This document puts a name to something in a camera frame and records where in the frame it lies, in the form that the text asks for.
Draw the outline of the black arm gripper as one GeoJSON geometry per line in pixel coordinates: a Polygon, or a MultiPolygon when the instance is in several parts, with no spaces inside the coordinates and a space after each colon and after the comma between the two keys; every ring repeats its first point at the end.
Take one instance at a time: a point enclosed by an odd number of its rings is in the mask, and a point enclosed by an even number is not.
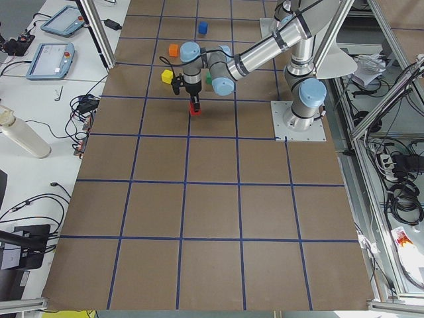
{"type": "Polygon", "coordinates": [[[191,95],[191,112],[200,113],[201,105],[199,102],[199,93],[202,90],[201,74],[187,75],[184,74],[185,90],[191,95]]]}

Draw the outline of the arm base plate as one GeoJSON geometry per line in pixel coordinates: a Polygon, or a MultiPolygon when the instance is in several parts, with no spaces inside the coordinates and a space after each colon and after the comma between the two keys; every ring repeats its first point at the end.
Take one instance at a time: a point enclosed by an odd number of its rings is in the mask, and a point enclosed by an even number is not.
{"type": "Polygon", "coordinates": [[[261,38],[269,36],[276,28],[277,21],[274,18],[262,17],[259,20],[261,38]]]}
{"type": "Polygon", "coordinates": [[[271,101],[271,112],[276,141],[326,142],[325,129],[318,109],[309,119],[292,113],[292,101],[271,101]]]}

